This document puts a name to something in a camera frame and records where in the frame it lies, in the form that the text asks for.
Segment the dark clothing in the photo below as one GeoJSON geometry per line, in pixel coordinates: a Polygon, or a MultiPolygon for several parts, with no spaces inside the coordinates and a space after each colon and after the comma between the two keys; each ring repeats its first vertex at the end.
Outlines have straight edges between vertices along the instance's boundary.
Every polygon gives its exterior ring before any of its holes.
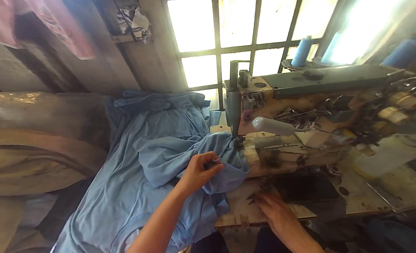
{"type": "MultiPolygon", "coordinates": [[[[270,227],[263,227],[258,232],[255,253],[291,253],[291,251],[278,239],[270,227]]],[[[222,234],[213,233],[191,245],[190,253],[228,253],[222,234]]]]}

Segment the industrial sewing machine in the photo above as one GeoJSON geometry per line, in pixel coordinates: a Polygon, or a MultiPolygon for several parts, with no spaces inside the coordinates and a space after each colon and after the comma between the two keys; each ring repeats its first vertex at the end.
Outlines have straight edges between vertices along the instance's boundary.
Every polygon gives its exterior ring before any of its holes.
{"type": "Polygon", "coordinates": [[[415,78],[404,70],[368,64],[251,78],[247,70],[238,75],[239,62],[230,63],[223,98],[233,136],[258,155],[248,157],[260,167],[251,177],[331,168],[352,146],[372,155],[369,145],[395,132],[408,118],[403,110],[416,108],[415,78]]]}

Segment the blue fabric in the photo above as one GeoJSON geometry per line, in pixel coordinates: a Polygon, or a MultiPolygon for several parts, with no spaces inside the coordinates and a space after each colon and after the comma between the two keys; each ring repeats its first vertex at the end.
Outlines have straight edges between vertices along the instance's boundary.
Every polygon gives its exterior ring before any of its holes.
{"type": "Polygon", "coordinates": [[[209,101],[198,93],[128,90],[106,106],[109,156],[52,252],[123,253],[127,238],[173,189],[168,181],[182,174],[193,154],[213,150],[226,168],[185,201],[166,252],[211,234],[218,216],[228,212],[223,192],[238,186],[249,168],[230,134],[208,134],[209,101]]]}

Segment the machine knob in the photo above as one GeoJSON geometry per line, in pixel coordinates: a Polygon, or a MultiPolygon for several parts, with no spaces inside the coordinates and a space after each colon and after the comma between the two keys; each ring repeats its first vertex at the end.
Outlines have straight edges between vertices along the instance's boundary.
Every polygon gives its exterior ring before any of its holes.
{"type": "Polygon", "coordinates": [[[302,75],[308,80],[319,81],[323,78],[323,72],[315,69],[315,68],[308,68],[306,69],[302,75]]]}

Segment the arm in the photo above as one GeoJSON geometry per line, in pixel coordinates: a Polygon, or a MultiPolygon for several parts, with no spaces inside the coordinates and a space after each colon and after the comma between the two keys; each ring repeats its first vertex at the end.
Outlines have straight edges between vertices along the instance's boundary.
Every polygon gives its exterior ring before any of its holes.
{"type": "Polygon", "coordinates": [[[166,251],[186,198],[202,188],[210,177],[224,168],[222,162],[218,161],[216,166],[204,170],[204,164],[217,158],[216,153],[212,151],[197,154],[191,158],[180,181],[158,206],[126,253],[164,253],[166,251]]]}
{"type": "Polygon", "coordinates": [[[257,193],[255,202],[266,215],[273,233],[291,252],[323,253],[320,245],[305,231],[281,198],[271,193],[257,193]]]}

